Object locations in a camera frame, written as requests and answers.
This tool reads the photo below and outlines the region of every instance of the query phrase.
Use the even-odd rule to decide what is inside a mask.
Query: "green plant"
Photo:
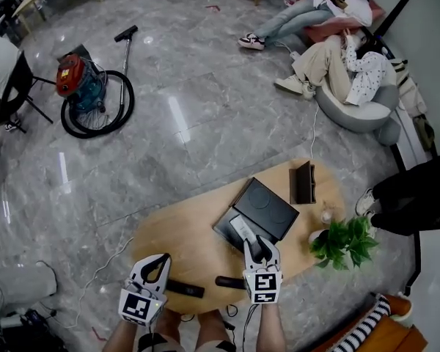
[[[371,260],[368,251],[378,243],[368,234],[370,223],[365,216],[352,218],[347,223],[347,228],[348,246],[346,250],[351,254],[353,266],[360,267],[362,262]]]
[[[346,252],[352,263],[360,267],[365,260],[371,260],[369,249],[378,243],[369,236],[370,225],[364,216],[349,221],[332,221],[328,230],[324,230],[310,245],[309,250],[321,260],[318,266],[326,267],[332,261],[336,270],[348,270],[345,263]]]

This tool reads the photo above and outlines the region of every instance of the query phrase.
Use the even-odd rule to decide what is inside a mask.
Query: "white wall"
[[[388,12],[397,0],[376,0]],[[385,34],[395,53],[409,61],[409,70],[427,104],[427,117],[440,153],[440,0],[410,0]]]
[[[440,352],[440,231],[420,233],[422,273],[411,289],[414,325],[428,341],[425,352]]]

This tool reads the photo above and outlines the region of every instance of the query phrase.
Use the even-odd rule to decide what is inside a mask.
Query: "vacuum cleaner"
[[[80,139],[88,139],[103,134],[111,133],[122,127],[132,115],[135,96],[133,87],[127,78],[128,57],[131,49],[133,34],[138,30],[137,26],[123,31],[114,40],[116,43],[125,40],[125,56],[122,73],[116,70],[99,71],[91,60],[88,51],[82,45],[63,56],[59,60],[57,70],[56,88],[57,93],[64,98],[60,117],[64,129],[72,136]],[[120,78],[120,104],[116,117],[101,128],[94,129],[83,126],[78,117],[82,114],[99,109],[100,113],[106,111],[104,98],[106,96],[106,82],[108,76]],[[125,91],[128,91],[129,101],[125,110]]]

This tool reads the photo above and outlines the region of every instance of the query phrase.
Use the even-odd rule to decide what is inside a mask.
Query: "vacuum wand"
[[[114,38],[116,43],[120,42],[121,40],[126,41],[124,63],[122,64],[122,74],[124,74],[124,76],[127,75],[127,63],[128,63],[129,53],[131,51],[132,35],[137,30],[139,30],[139,28],[137,26],[133,25],[132,27],[128,28],[127,30],[121,32],[119,35],[116,35],[116,37]],[[124,82],[122,82],[120,85],[120,104],[121,105],[124,104],[124,99],[125,99],[125,84],[124,84]]]

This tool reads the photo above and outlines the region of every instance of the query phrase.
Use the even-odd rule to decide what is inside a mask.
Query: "vacuum hose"
[[[62,104],[62,109],[60,110],[60,119],[62,121],[62,125],[65,131],[69,133],[71,136],[80,139],[88,139],[88,138],[93,138],[96,136],[102,136],[104,134],[111,133],[119,129],[121,126],[123,126],[129,119],[129,117],[132,115],[133,108],[135,106],[135,95],[133,93],[133,87],[131,82],[129,81],[129,78],[124,76],[121,72],[117,72],[116,70],[107,70],[106,75],[119,77],[123,82],[123,84],[125,85],[125,88],[127,89],[129,94],[129,104],[126,113],[124,114],[124,100],[121,99],[117,116],[114,120],[112,120],[110,124],[106,125],[101,129],[88,129],[87,127],[84,127],[82,124],[78,122],[76,111],[73,110],[72,108],[69,108],[68,115],[70,121],[72,122],[72,125],[74,125],[77,129],[80,130],[80,131],[75,131],[68,125],[68,121],[65,116],[65,109],[67,108],[67,104],[69,103],[67,99],[64,99],[64,103]]]

